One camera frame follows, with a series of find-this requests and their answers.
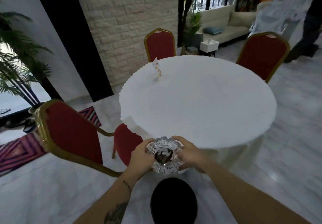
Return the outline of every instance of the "chair leg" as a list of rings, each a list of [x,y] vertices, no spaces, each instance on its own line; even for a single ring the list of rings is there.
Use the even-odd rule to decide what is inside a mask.
[[[114,158],[115,158],[115,151],[116,151],[115,146],[113,146],[112,159],[114,159]]]

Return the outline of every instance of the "gold chair frame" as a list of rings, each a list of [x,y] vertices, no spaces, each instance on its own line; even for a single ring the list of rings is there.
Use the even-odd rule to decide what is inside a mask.
[[[270,74],[268,75],[268,78],[265,80],[266,83],[268,83],[270,81],[270,79],[272,78],[272,76],[275,74],[276,70],[280,67],[280,65],[284,62],[284,60],[286,59],[289,51],[290,51],[290,46],[289,43],[287,41],[285,41],[280,35],[274,33],[274,32],[263,32],[263,33],[258,33],[258,34],[254,34],[252,35],[250,38],[248,38],[239,54],[239,57],[237,59],[236,64],[239,63],[240,59],[242,58],[242,54],[244,52],[244,49],[248,43],[248,41],[256,36],[265,36],[265,35],[273,35],[275,38],[278,38],[281,42],[283,42],[286,45],[286,52],[284,53],[284,55],[281,57],[281,59],[278,61],[278,63],[274,66],[274,68],[272,69],[272,71],[270,72]]]
[[[145,46],[145,51],[147,52],[147,59],[149,60],[149,63],[153,62],[153,60],[151,60],[151,57],[150,57],[150,53],[149,53],[149,49],[147,48],[147,38],[151,35],[153,35],[155,32],[157,31],[163,31],[163,32],[168,32],[172,35],[172,39],[173,39],[173,52],[174,52],[174,55],[176,56],[176,53],[175,53],[175,37],[173,35],[173,33],[169,30],[165,30],[165,29],[162,29],[162,28],[157,28],[153,31],[151,31],[150,33],[148,33],[146,35],[146,37],[144,38],[144,46]]]
[[[103,165],[100,165],[100,164],[98,164],[94,161],[91,161],[89,159],[86,159],[82,156],[67,152],[55,144],[55,142],[50,137],[49,128],[47,126],[46,121],[47,121],[48,117],[47,117],[46,109],[48,109],[51,105],[56,104],[56,103],[62,103],[64,105],[67,105],[66,103],[62,102],[61,100],[52,99],[52,100],[46,102],[45,104],[43,104],[42,106],[40,106],[35,112],[35,121],[36,121],[38,132],[39,132],[39,135],[41,138],[40,144],[43,146],[43,148],[47,152],[50,152],[59,158],[91,167],[91,168],[98,170],[102,173],[105,173],[111,177],[119,177],[122,174],[122,172],[113,171]],[[88,121],[87,119],[85,119],[81,115],[80,115],[80,118],[85,120],[88,124],[93,126],[97,130],[97,132],[103,134],[104,136],[107,136],[107,137],[114,136],[114,133],[109,133],[109,132],[102,130],[101,128],[95,126],[94,124],[92,124],[90,121]]]

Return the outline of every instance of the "white box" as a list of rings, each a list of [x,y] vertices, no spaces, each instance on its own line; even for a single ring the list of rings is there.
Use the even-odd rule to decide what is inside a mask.
[[[204,52],[213,52],[218,49],[219,42],[215,40],[207,40],[200,43],[200,50]]]

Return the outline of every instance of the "red chair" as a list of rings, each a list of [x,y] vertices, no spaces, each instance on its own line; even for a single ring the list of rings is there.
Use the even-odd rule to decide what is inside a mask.
[[[144,45],[149,62],[153,62],[155,58],[160,60],[175,56],[175,37],[168,30],[153,30],[145,37]]]
[[[108,133],[82,117],[76,110],[60,100],[50,100],[35,113],[41,144],[47,152],[59,158],[86,165],[112,177],[122,172],[103,166],[97,132],[114,136],[114,152],[128,165],[131,153],[143,140],[121,124],[114,133]]]
[[[289,50],[288,42],[276,33],[254,34],[246,40],[236,64],[253,71],[268,83]]]

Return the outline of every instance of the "forearm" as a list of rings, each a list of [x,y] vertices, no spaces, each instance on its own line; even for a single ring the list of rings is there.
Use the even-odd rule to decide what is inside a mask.
[[[239,224],[309,223],[280,202],[234,176],[214,161],[201,168],[209,175]]]
[[[74,224],[112,224],[121,223],[131,191],[139,177],[126,170]]]

